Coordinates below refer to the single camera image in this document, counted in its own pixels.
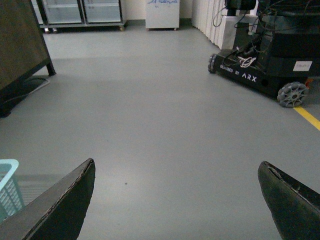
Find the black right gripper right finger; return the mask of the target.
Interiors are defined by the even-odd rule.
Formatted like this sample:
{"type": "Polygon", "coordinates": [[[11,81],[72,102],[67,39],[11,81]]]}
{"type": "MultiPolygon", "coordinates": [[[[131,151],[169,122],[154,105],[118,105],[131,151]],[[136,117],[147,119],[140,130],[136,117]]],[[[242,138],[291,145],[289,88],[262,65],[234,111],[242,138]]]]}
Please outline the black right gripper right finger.
{"type": "Polygon", "coordinates": [[[320,194],[263,161],[258,181],[271,217],[283,240],[320,238],[320,194]]]}

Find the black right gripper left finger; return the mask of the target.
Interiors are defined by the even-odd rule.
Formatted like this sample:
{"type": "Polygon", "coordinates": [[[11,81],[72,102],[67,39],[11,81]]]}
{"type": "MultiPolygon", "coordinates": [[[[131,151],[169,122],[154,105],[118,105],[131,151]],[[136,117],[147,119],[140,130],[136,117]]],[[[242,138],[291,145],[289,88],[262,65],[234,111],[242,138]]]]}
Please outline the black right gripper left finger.
{"type": "Polygon", "coordinates": [[[0,224],[2,240],[76,240],[91,203],[96,166],[87,159],[0,224]]]}

